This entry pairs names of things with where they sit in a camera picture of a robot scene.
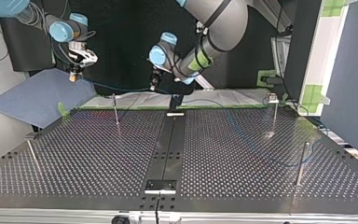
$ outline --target blue joint cap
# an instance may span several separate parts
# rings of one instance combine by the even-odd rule
[[[168,33],[168,32],[162,33],[161,40],[168,42],[170,44],[173,44],[175,46],[176,46],[176,43],[178,42],[178,38],[176,37],[176,35]]]
[[[152,64],[163,65],[167,60],[164,50],[159,46],[154,46],[149,52],[149,59]]]
[[[186,85],[190,85],[194,79],[196,79],[195,77],[190,77],[190,78],[187,78],[185,80],[182,80],[183,83],[185,83]]]
[[[0,0],[0,17],[14,17],[30,5],[30,0]]]
[[[180,7],[184,7],[187,0],[176,0],[179,3]]]
[[[49,32],[57,42],[69,42],[74,38],[74,30],[72,27],[63,22],[56,21],[50,25]]]
[[[69,16],[69,20],[80,22],[86,26],[89,25],[89,19],[87,18],[87,16],[82,14],[71,13],[71,16]]]

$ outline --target metal rod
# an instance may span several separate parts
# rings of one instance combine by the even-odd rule
[[[31,141],[30,141],[30,140],[27,140],[27,143],[28,143],[28,147],[29,147],[30,150],[31,150],[32,156],[34,157],[34,160],[37,161],[36,155],[34,154],[34,148],[32,147]]]
[[[119,124],[118,122],[118,114],[117,114],[117,101],[116,101],[116,95],[113,93],[112,95],[112,103],[113,103],[113,108],[115,109],[115,116],[116,116],[116,125]]]
[[[278,103],[275,104],[274,123],[277,118],[277,113],[278,113]]]
[[[302,178],[302,175],[303,175],[303,172],[304,172],[304,161],[305,161],[305,157],[307,155],[307,152],[308,152],[308,149],[310,148],[310,143],[309,142],[306,142],[304,144],[304,148],[303,148],[303,151],[302,151],[302,154],[301,154],[301,159],[300,159],[300,164],[298,166],[298,173],[297,173],[297,177],[296,177],[296,186],[300,186],[301,185],[301,178]]]

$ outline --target perforated metal table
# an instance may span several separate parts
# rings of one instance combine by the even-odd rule
[[[0,159],[0,208],[358,215],[358,161],[280,108],[80,110]],[[306,159],[304,144],[310,143]],[[300,185],[298,167],[304,163]],[[175,194],[146,195],[148,180]]]

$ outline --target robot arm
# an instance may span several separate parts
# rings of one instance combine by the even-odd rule
[[[243,0],[176,0],[198,21],[199,41],[184,59],[174,52],[177,38],[163,33],[150,50],[149,60],[157,71],[173,73],[176,81],[190,84],[220,53],[234,49],[241,41],[248,21]],[[152,90],[158,85],[152,83]]]
[[[45,13],[30,0],[0,0],[0,17],[16,18],[23,24],[49,33],[59,43],[69,43],[69,54],[65,56],[71,62],[71,81],[76,81],[86,67],[98,61],[94,52],[87,49],[86,41],[92,35],[88,18],[84,15],[72,13],[65,21]]]

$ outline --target blue cloth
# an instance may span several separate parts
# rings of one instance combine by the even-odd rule
[[[85,80],[69,81],[69,74],[58,70],[44,70],[0,95],[0,113],[46,128],[65,110],[85,104],[96,95],[92,84]]]

